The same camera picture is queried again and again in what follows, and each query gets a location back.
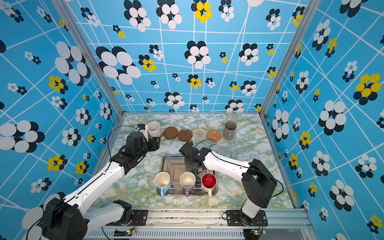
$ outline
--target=mug with purple handle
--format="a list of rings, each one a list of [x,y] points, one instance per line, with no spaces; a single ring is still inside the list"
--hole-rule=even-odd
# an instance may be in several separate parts
[[[189,193],[194,190],[196,177],[191,172],[185,172],[180,176],[181,188],[185,191],[185,196],[188,197]]]

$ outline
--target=metal tray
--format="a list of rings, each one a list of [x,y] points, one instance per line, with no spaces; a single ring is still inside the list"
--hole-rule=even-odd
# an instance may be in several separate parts
[[[184,156],[183,155],[168,155],[164,156],[160,164],[160,172],[167,172],[170,175],[171,187],[167,191],[166,195],[185,195],[185,191],[181,188],[180,185],[180,176],[187,172],[185,167]],[[212,173],[217,178],[216,172],[213,170],[203,170],[195,169],[191,171],[196,176],[195,189],[189,192],[190,196],[208,196],[208,193],[202,190],[201,178],[206,173]],[[218,185],[216,185],[215,190],[212,192],[212,195],[215,195],[218,191]],[[157,194],[160,195],[160,189],[157,188]]]

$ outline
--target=blue wallpaper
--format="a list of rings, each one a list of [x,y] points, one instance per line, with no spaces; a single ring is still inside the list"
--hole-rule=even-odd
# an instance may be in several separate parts
[[[118,116],[50,0],[0,10],[0,239],[18,240],[91,178]]]
[[[262,116],[319,239],[384,239],[383,13],[323,0]]]
[[[66,1],[127,112],[256,112],[308,0]]]

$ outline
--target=round coaster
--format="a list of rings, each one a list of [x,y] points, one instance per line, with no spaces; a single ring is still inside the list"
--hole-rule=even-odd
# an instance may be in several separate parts
[[[182,142],[188,142],[189,140],[192,139],[192,136],[193,136],[192,131],[189,129],[182,129],[177,135],[179,140]]]
[[[179,131],[177,130],[177,128],[175,127],[167,127],[163,134],[164,134],[164,137],[166,139],[174,139],[177,137],[177,134],[179,133]]]
[[[221,133],[217,130],[211,130],[207,133],[208,139],[215,139],[216,142],[218,142],[221,139]]]
[[[207,132],[202,128],[196,128],[193,131],[193,137],[196,140],[203,140],[207,136]]]

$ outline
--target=marble countertop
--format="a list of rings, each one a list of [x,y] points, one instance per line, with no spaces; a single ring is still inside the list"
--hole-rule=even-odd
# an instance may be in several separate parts
[[[178,130],[188,128],[194,130],[203,128],[207,132],[217,129],[223,132],[224,124],[233,121],[237,124],[236,139],[227,142],[223,139],[213,145],[211,149],[220,155],[240,161],[251,162],[254,158],[261,160],[272,175],[284,184],[276,158],[269,144],[266,132],[258,114],[128,114],[123,125],[136,126],[139,123],[148,124],[158,121],[164,130],[173,126]],[[126,143],[127,135],[132,132],[130,127],[122,127],[116,142],[113,144],[111,154],[117,153]],[[192,138],[194,144],[200,141]],[[199,144],[200,147],[209,147],[210,141]],[[107,189],[91,207],[107,206],[113,201],[121,199],[132,205],[133,208],[241,208],[247,195],[242,183],[217,173],[218,192],[208,196],[165,196],[156,193],[154,178],[160,171],[160,163],[164,156],[177,154],[184,142],[178,138],[169,140],[161,138],[160,148],[155,152],[148,152],[147,156],[127,175],[116,181]],[[281,186],[275,189],[274,194],[281,191]],[[268,208],[293,208],[292,202],[284,185],[284,192],[269,202]]]

